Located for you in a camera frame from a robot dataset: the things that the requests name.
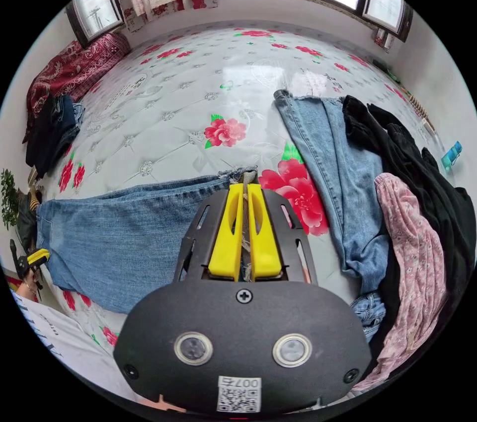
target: dark jeans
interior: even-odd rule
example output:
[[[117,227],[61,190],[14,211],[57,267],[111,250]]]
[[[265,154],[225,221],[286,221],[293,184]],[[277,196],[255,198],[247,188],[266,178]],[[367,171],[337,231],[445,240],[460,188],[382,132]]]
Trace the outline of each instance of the dark jeans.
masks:
[[[393,376],[421,357],[456,309],[474,268],[476,215],[466,190],[454,188],[440,174],[435,159],[426,148],[421,155],[409,131],[395,116],[373,104],[366,108],[352,96],[344,99],[343,115],[348,139],[380,155],[383,170],[398,176],[409,186],[419,201],[421,214],[439,235],[444,250],[447,302],[432,336],[391,374]],[[383,348],[384,338],[394,324],[399,308],[399,269],[395,257],[394,262],[392,260],[393,255],[379,288],[387,313],[370,344],[373,362],[368,372],[376,365],[376,357]]]
[[[75,126],[71,97],[65,94],[55,99],[48,95],[35,121],[26,151],[26,163],[36,167],[39,178],[50,170],[62,136]]]

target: person's hand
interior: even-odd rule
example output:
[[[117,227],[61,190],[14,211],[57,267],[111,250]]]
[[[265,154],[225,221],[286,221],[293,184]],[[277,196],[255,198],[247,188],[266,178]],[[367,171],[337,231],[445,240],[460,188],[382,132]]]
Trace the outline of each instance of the person's hand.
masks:
[[[38,281],[38,279],[40,278],[40,271],[37,270],[37,271],[33,271],[32,269],[30,269],[26,275],[26,277],[24,278],[24,282],[33,290],[33,291],[37,291],[37,286],[36,286],[36,282]]]

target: light blue jeans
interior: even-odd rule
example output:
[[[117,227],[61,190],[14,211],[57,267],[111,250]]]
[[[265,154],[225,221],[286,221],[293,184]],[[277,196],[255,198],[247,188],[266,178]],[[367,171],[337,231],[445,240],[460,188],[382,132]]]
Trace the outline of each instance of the light blue jeans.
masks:
[[[286,90],[274,97],[323,201],[342,271],[361,278],[362,295],[377,290],[390,244],[374,186],[381,158],[348,142],[339,99],[295,98]]]
[[[357,314],[363,325],[366,341],[369,342],[379,329],[386,307],[376,291],[360,296],[351,303],[351,309]]]
[[[37,248],[50,252],[53,283],[129,313],[172,282],[181,240],[199,204],[228,189],[245,170],[42,203],[36,210]]]

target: printed number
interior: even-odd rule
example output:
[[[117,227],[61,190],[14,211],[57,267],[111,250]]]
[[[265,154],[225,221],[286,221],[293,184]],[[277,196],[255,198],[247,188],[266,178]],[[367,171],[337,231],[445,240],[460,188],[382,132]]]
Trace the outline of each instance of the printed number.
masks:
[[[258,387],[258,381],[256,379],[237,379],[235,387]]]

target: red flower print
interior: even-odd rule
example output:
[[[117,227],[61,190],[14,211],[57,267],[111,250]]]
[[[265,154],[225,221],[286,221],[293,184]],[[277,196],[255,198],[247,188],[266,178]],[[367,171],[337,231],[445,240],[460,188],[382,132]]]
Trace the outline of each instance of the red flower print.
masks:
[[[89,308],[91,306],[91,300],[84,294],[81,294],[81,293],[78,293],[78,294],[81,296],[83,303]]]
[[[339,68],[340,70],[348,71],[348,73],[349,73],[349,69],[348,69],[347,67],[345,67],[345,66],[343,66],[343,65],[340,65],[340,64],[338,64],[338,63],[335,63],[334,65],[335,65],[337,68]]]
[[[66,189],[66,186],[68,185],[68,182],[71,179],[72,170],[73,170],[73,160],[70,159],[68,163],[65,165],[65,167],[63,167],[60,181],[58,182],[58,185],[60,186],[60,193]]]
[[[396,88],[394,88],[394,92],[395,92],[405,103],[407,103],[405,97],[404,97]]]
[[[63,291],[63,298],[66,300],[68,307],[71,310],[76,311],[75,299],[73,298],[73,295],[69,291]]]
[[[73,188],[78,187],[83,180],[84,175],[84,165],[79,165],[78,170],[76,171],[75,176],[73,177]]]
[[[160,55],[158,55],[158,59],[166,58],[170,55],[175,55],[179,50],[180,50],[180,48],[174,48],[173,50],[164,51],[164,53],[161,53]]]
[[[272,36],[270,33],[266,31],[256,31],[256,30],[250,30],[250,31],[244,31],[241,33],[242,36]]]
[[[365,66],[366,68],[369,68],[368,64],[362,60],[361,58],[359,58],[358,56],[354,56],[354,55],[348,55],[352,60],[354,61],[357,61],[360,65],[363,65]]]
[[[319,236],[327,232],[323,204],[307,168],[299,160],[281,160],[278,173],[264,170],[258,181],[263,189],[273,190],[288,199],[307,235]]]
[[[297,50],[303,51],[304,53],[309,53],[312,56],[323,56],[319,51],[312,50],[311,48],[307,48],[306,46],[296,46]]]
[[[164,43],[160,43],[159,45],[151,45],[148,46],[142,53],[141,56],[146,56],[149,55],[150,53],[154,53],[154,51],[157,51],[159,48],[164,46]]]
[[[245,138],[245,124],[239,123],[237,119],[216,119],[212,121],[210,127],[205,128],[205,137],[211,145],[223,144],[232,147],[237,141]]]
[[[71,144],[68,146],[68,149],[66,149],[65,157],[70,153],[70,150],[71,150],[72,147],[73,147],[73,143],[71,143]]]
[[[112,346],[116,346],[118,337],[109,328],[103,328],[103,334]]]

